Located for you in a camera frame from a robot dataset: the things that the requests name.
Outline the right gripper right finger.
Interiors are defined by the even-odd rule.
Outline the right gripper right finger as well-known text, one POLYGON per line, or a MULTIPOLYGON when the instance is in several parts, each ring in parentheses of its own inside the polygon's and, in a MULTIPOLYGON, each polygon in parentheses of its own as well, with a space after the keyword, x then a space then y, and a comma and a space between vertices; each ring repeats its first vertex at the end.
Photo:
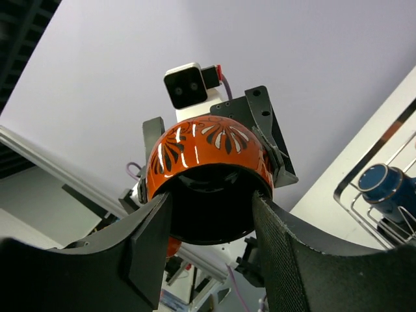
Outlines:
POLYGON ((270 311, 414 311, 415 245, 345 241, 255 192, 253 220, 270 311))

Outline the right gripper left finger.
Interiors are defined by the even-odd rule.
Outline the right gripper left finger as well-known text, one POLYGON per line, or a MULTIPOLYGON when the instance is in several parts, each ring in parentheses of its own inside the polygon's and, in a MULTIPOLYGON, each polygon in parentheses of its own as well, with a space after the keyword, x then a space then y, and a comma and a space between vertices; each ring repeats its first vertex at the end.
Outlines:
POLYGON ((165 193, 63 249, 1 239, 1 310, 156 310, 171 215, 165 193))

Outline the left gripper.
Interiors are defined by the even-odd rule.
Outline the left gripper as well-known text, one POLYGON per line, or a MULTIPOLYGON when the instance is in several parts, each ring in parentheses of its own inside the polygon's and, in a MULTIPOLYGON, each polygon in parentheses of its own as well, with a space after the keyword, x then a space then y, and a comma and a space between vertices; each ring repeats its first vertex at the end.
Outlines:
POLYGON ((119 199, 126 212, 138 210, 174 179, 203 194, 227 192, 245 170, 269 186, 268 160, 275 189, 297 183, 266 86, 246 90, 245 96, 248 107, 243 97, 214 99, 195 116, 181 113, 169 129, 160 116, 143 122, 146 164, 119 199))

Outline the orange floral bowl cup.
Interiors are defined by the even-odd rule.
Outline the orange floral bowl cup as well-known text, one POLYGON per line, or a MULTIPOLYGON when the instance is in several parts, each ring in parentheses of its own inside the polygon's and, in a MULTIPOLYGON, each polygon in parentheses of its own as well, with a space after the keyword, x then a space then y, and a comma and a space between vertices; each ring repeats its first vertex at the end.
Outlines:
POLYGON ((273 197, 272 168, 259 139, 238 121, 198 116, 167 129, 146 168, 147 199, 172 196, 170 236, 215 245, 255 229, 252 198, 273 197))

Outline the small orange cup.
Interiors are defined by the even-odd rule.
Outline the small orange cup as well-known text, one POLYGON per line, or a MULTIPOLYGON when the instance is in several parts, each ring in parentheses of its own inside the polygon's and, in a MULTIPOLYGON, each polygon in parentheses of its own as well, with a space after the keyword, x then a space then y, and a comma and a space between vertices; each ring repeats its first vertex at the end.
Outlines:
POLYGON ((175 239, 173 237, 169 237, 167 251, 166 251, 166 258, 169 259, 173 257, 178 252, 181 245, 182 245, 182 242, 180 240, 175 239))

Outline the blue cup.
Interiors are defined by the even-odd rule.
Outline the blue cup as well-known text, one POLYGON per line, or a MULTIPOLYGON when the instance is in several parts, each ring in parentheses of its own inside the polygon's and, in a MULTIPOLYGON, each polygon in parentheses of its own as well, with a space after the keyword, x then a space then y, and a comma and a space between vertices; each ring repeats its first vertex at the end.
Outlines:
POLYGON ((415 216, 415 178, 384 163, 366 169, 358 180, 364 200, 396 223, 415 216))

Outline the aluminium mounting rail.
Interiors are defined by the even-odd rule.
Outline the aluminium mounting rail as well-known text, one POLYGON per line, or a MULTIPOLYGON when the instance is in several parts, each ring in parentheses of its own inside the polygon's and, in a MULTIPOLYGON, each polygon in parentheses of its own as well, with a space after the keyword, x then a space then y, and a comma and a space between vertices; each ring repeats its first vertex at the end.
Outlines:
MULTIPOLYGON (((1 126, 1 143, 18 152, 41 169, 65 182, 117 217, 127 215, 116 199, 111 198, 102 190, 81 179, 79 175, 73 174, 63 164, 52 159, 42 148, 35 146, 3 125, 1 126)), ((212 247, 191 246, 184 243, 177 254, 219 282, 225 282, 228 278, 227 261, 223 260, 221 255, 217 254, 212 247)))

